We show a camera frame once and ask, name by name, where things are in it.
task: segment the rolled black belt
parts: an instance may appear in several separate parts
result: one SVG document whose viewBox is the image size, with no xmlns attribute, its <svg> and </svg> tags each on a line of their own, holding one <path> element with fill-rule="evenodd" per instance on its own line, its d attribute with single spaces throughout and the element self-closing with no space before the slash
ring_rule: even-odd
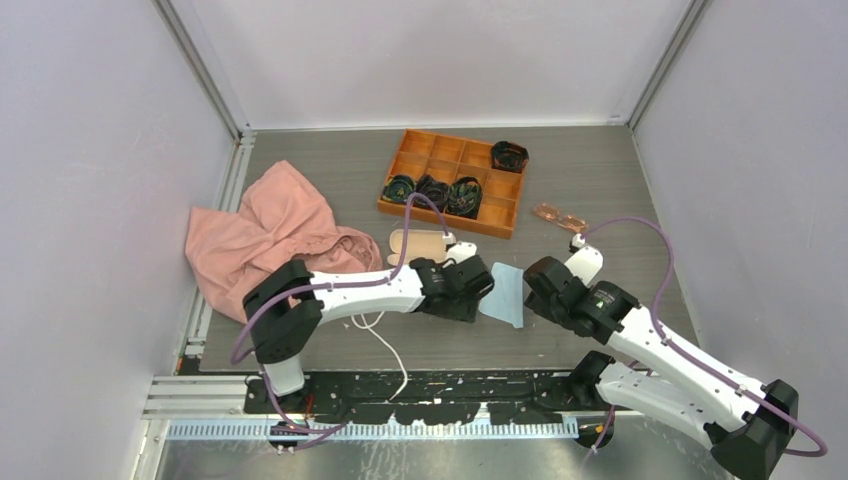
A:
<svg viewBox="0 0 848 480">
<path fill-rule="evenodd" d="M 462 177 L 448 189 L 448 205 L 445 211 L 451 215 L 477 218 L 483 201 L 483 187 L 474 177 Z"/>
<path fill-rule="evenodd" d="M 409 194 L 415 191 L 415 180 L 409 175 L 395 175 L 383 187 L 381 198 L 391 203 L 406 203 Z"/>
<path fill-rule="evenodd" d="M 517 143 L 502 140 L 492 145 L 492 168 L 521 173 L 530 157 L 527 149 Z"/>
<path fill-rule="evenodd" d="M 440 212 L 444 212 L 448 204 L 448 188 L 447 183 L 440 182 L 425 173 L 418 179 L 415 191 L 429 198 Z M 429 205 L 419 199 L 415 199 L 413 205 L 420 208 L 430 208 Z"/>
</svg>

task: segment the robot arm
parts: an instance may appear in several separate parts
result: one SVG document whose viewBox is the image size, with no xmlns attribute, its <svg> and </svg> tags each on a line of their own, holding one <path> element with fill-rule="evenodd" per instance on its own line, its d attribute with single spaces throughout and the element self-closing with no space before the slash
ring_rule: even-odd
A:
<svg viewBox="0 0 848 480">
<path fill-rule="evenodd" d="M 532 293 L 525 305 L 582 337 L 592 337 L 657 372 L 646 377 L 612 357 L 590 352 L 571 377 L 578 388 L 612 405 L 641 411 L 676 428 L 711 450 L 730 473 L 766 479 L 795 433 L 785 421 L 690 363 L 654 331 L 648 308 L 610 282 L 589 287 L 603 264 L 580 235 L 572 257 L 562 263 L 546 257 L 525 271 Z M 798 393 L 776 380 L 769 385 L 724 365 L 662 325 L 666 336 L 709 367 L 797 418 Z"/>
<path fill-rule="evenodd" d="M 477 305 L 494 287 L 476 246 L 447 246 L 440 264 L 417 258 L 400 268 L 390 282 L 356 288 L 316 289 L 293 295 L 268 310 L 251 330 L 256 360 L 262 364 L 278 396 L 303 388 L 300 352 L 319 325 L 372 312 L 424 312 L 473 322 Z M 244 299 L 248 317 L 276 295 L 304 285 L 379 283 L 390 271 L 353 274 L 309 272 L 302 260 L 291 260 L 272 273 Z"/>
</svg>

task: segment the pink fabric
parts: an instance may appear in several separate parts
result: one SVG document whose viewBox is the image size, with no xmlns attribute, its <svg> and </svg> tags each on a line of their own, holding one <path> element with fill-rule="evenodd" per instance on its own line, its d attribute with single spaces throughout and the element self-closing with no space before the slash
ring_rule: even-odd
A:
<svg viewBox="0 0 848 480">
<path fill-rule="evenodd" d="M 185 252 L 206 301 L 241 323 L 244 296 L 292 258 L 327 273 L 383 266 L 374 239 L 337 227 L 324 197 L 286 161 L 247 189 L 238 213 L 192 208 Z"/>
</svg>

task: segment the empty compartment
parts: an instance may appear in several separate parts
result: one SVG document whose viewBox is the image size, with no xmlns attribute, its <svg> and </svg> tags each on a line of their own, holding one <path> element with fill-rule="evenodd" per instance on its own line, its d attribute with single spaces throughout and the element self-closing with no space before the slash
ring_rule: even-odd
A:
<svg viewBox="0 0 848 480">
<path fill-rule="evenodd" d="M 492 146 L 486 143 L 466 142 L 461 161 L 466 165 L 489 168 L 492 164 Z"/>
<path fill-rule="evenodd" d="M 471 165 L 463 165 L 459 164 L 459 167 L 456 169 L 456 177 L 454 181 L 459 180 L 463 177 L 474 177 L 477 179 L 477 182 L 480 183 L 480 186 L 483 187 L 483 193 L 488 193 L 486 191 L 486 178 L 489 176 L 489 169 L 480 168 L 480 167 L 472 167 Z"/>
<path fill-rule="evenodd" d="M 447 183 L 450 185 L 453 183 L 453 180 L 456 175 L 456 164 L 453 162 L 446 162 L 443 160 L 435 160 L 430 159 L 427 162 L 427 174 L 435 178 L 440 182 Z"/>
<path fill-rule="evenodd" d="M 462 154 L 462 147 L 465 145 L 465 140 L 453 137 L 436 136 L 436 141 L 433 146 L 433 153 L 430 157 L 439 160 L 448 160 L 458 162 L 459 156 Z"/>
<path fill-rule="evenodd" d="M 436 135 L 433 133 L 407 130 L 403 135 L 403 141 L 400 144 L 400 151 L 426 157 L 430 155 L 430 151 L 433 150 L 433 143 L 435 140 Z"/>
<path fill-rule="evenodd" d="M 427 168 L 427 159 L 408 153 L 398 153 L 389 175 L 409 175 L 416 182 Z"/>
<path fill-rule="evenodd" d="M 486 193 L 495 197 L 517 199 L 521 190 L 521 174 L 490 170 Z"/>
<path fill-rule="evenodd" d="M 483 204 L 477 221 L 497 227 L 512 227 L 515 219 L 515 201 L 483 195 Z"/>
</svg>

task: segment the beige case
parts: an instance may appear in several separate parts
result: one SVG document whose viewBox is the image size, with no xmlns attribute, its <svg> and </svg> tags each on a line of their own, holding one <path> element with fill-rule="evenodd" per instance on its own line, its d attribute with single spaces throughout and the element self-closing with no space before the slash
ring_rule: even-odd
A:
<svg viewBox="0 0 848 480">
<path fill-rule="evenodd" d="M 389 236 L 391 255 L 386 258 L 389 265 L 397 265 L 400 260 L 400 247 L 403 245 L 403 230 L 395 230 Z M 414 258 L 429 258 L 436 262 L 444 262 L 447 258 L 445 243 L 440 230 L 410 230 L 406 243 L 406 260 L 408 264 Z"/>
</svg>

